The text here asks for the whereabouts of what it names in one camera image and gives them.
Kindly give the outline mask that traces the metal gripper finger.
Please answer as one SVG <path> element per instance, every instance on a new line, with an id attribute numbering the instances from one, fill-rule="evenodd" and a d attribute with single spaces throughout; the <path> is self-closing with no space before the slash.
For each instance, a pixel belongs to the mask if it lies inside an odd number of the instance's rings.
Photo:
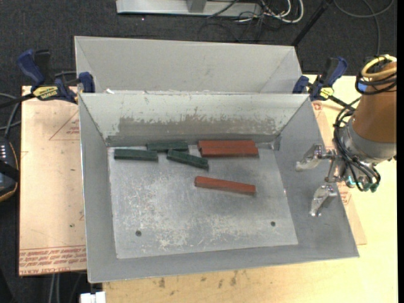
<path id="1" fill-rule="evenodd" d="M 313 144 L 308 151 L 305 152 L 302 159 L 295 164 L 295 170 L 302 172 L 316 168 L 322 160 L 330 159 L 335 155 L 335 150 L 326 149 L 321 143 Z"/>
<path id="2" fill-rule="evenodd" d="M 327 206 L 338 195 L 337 188 L 332 184 L 320 186 L 314 193 L 309 214 L 312 217 L 320 216 L 321 208 Z"/>

